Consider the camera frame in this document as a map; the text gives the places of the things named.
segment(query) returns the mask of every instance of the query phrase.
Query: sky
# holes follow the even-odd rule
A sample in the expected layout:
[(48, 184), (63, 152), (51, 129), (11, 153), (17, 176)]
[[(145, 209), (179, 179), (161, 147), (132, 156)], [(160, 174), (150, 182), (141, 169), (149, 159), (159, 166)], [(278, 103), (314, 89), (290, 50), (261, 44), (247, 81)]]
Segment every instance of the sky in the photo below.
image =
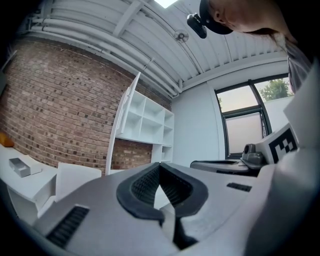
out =
[[(284, 78), (283, 80), (285, 82), (289, 82), (289, 78)], [(255, 86), (257, 90), (260, 91), (261, 89), (265, 88), (268, 83), (268, 81), (260, 82), (256, 83)], [(219, 93), (218, 98), (221, 98), (222, 101), (222, 112), (252, 107), (258, 104), (249, 86)]]

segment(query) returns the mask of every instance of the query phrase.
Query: white ceiling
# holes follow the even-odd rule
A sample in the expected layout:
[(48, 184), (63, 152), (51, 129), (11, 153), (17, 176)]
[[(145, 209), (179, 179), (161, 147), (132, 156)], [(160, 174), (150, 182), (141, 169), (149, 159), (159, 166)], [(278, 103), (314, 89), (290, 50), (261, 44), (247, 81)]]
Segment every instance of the white ceiling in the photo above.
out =
[[(141, 71), (142, 79), (170, 97), (234, 71), (285, 60), (268, 38), (210, 31), (199, 38), (186, 22), (188, 14), (199, 12), (199, 3), (178, 0), (164, 9), (154, 0), (47, 0), (33, 15), (31, 31), (100, 52), (131, 73)], [(186, 43), (175, 41), (177, 30), (187, 31)]]

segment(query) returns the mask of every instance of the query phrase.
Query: window frame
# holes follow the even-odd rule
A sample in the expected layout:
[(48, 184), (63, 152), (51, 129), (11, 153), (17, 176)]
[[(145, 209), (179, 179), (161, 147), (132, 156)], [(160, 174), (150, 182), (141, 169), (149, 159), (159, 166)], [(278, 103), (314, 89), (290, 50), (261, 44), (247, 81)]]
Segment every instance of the window frame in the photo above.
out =
[[(266, 132), (266, 136), (270, 135), (272, 133), (272, 127), (270, 123), (270, 119), (268, 116), (268, 112), (266, 109), (266, 106), (261, 98), (260, 93), (258, 92), (256, 85), (258, 83), (270, 81), (270, 80), (275, 80), (275, 79), (282, 79), (282, 78), (287, 78), (289, 76), (288, 73), (283, 73), (283, 74), (277, 74), (277, 75), (272, 75), (272, 76), (267, 76), (255, 80), (249, 79), (246, 82), (238, 83), (232, 86), (228, 86), (226, 88), (214, 90), (215, 92), (215, 97), (218, 102), (220, 114), (221, 114), (221, 120), (222, 120), (222, 126), (223, 126), (223, 134), (224, 134), (224, 148), (225, 148), (225, 159), (240, 159), (242, 157), (242, 152), (239, 153), (229, 153), (229, 137), (228, 137), (228, 129), (227, 129), (227, 119), (229, 118), (235, 118), (235, 117), (241, 117), (249, 114), (254, 114), (254, 113), (260, 113), (261, 116), (261, 127), (262, 127), (262, 137), (264, 135), (263, 131), (263, 124)], [(236, 110), (231, 110), (227, 112), (222, 112), (221, 106), (219, 103), (219, 97), (218, 94), (224, 93), (227, 91), (231, 91), (234, 89), (238, 89), (241, 87), (246, 87), (249, 86), (251, 88), (251, 91), (256, 99), (257, 105), (254, 106), (249, 106), (249, 107), (244, 107), (244, 108), (239, 108)]]

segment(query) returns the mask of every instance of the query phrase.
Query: white cabinet door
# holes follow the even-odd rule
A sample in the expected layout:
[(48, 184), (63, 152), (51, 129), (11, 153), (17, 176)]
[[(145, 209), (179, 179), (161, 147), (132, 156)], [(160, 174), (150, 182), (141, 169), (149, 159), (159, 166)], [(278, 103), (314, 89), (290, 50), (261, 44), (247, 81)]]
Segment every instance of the white cabinet door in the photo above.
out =
[(116, 115), (115, 115), (113, 126), (112, 126), (112, 131), (111, 131), (111, 135), (110, 135), (110, 140), (109, 140), (108, 153), (106, 156), (105, 175), (110, 174), (111, 160), (112, 160), (112, 153), (114, 151), (115, 138), (116, 138), (116, 135), (120, 135), (120, 134), (124, 133), (131, 100), (134, 95), (136, 86), (138, 84), (138, 80), (139, 80), (140, 75), (141, 75), (141, 72), (138, 73), (138, 75), (133, 80), (132, 84), (129, 86), (129, 88), (122, 95), (118, 109), (116, 111)]

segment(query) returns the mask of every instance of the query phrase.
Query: brick wall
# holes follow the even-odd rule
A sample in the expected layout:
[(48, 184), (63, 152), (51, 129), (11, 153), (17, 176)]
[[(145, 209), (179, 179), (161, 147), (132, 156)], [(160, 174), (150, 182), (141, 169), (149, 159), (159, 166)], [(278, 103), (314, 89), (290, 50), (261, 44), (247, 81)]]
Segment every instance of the brick wall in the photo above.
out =
[[(67, 44), (26, 37), (6, 68), (0, 130), (15, 148), (57, 167), (58, 162), (101, 169), (122, 94), (134, 76), (119, 66)], [(171, 103), (139, 82), (136, 90), (167, 109)], [(112, 168), (151, 161), (152, 146), (116, 139)]]

